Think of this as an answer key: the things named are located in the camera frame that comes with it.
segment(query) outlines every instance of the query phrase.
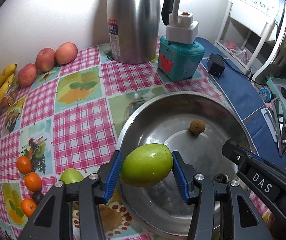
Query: white plug adapter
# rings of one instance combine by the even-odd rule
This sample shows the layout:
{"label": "white plug adapter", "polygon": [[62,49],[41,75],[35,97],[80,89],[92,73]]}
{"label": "white plug adapter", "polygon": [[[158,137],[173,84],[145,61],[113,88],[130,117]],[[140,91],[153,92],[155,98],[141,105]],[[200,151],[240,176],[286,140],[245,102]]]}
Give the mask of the white plug adapter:
{"label": "white plug adapter", "polygon": [[169,25],[166,26],[166,39],[185,44],[192,44],[198,34],[198,22],[194,21],[192,13],[178,12],[177,25],[173,22],[173,14],[169,15]]}

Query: small orange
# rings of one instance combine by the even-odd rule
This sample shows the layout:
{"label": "small orange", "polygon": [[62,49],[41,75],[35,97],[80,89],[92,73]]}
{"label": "small orange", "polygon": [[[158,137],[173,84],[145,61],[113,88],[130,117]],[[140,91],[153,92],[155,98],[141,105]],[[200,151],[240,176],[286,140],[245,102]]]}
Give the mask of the small orange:
{"label": "small orange", "polygon": [[30,198],[25,198],[21,202],[21,209],[28,218],[32,216],[37,204]]}
{"label": "small orange", "polygon": [[28,174],[32,171],[32,164],[29,160],[29,158],[25,156],[21,156],[18,158],[18,161],[16,162],[16,166],[23,175]]}
{"label": "small orange", "polygon": [[35,172],[30,172],[24,178],[25,186],[32,192],[40,191],[42,188],[42,181],[39,175]]}

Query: black power adapter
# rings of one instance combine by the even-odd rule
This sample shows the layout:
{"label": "black power adapter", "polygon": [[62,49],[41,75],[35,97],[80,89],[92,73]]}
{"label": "black power adapter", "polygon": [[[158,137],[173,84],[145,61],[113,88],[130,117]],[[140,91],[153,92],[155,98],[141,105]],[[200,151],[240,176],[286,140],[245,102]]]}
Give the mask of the black power adapter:
{"label": "black power adapter", "polygon": [[223,58],[217,54],[211,54],[207,62],[208,73],[220,77],[225,69]]}

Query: thermos label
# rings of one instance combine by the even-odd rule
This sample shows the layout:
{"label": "thermos label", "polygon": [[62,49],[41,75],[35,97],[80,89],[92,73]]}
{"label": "thermos label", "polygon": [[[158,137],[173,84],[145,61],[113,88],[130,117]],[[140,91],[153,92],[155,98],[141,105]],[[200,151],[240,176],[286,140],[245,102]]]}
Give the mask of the thermos label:
{"label": "thermos label", "polygon": [[120,56],[120,43],[119,43],[119,31],[116,20],[108,19],[108,29],[110,33],[110,45],[113,54]]}

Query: metal basin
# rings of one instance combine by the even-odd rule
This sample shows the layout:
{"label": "metal basin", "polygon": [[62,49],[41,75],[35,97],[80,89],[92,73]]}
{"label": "metal basin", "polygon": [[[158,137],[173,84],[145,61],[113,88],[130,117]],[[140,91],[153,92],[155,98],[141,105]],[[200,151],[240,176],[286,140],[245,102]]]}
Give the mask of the metal basin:
{"label": "metal basin", "polygon": [[[194,119],[206,124],[195,136],[188,130]],[[222,146],[233,139],[251,151],[249,136],[235,114],[223,104],[195,92],[161,95],[139,107],[125,123],[116,148],[123,158],[148,143],[163,143],[178,150],[183,160],[212,180],[218,174],[238,179],[237,166],[222,155]],[[190,227],[193,206],[180,198],[173,173],[149,187],[132,187],[120,181],[124,205],[144,227],[161,236],[184,239]],[[220,225],[220,204],[215,203],[214,228]]]}

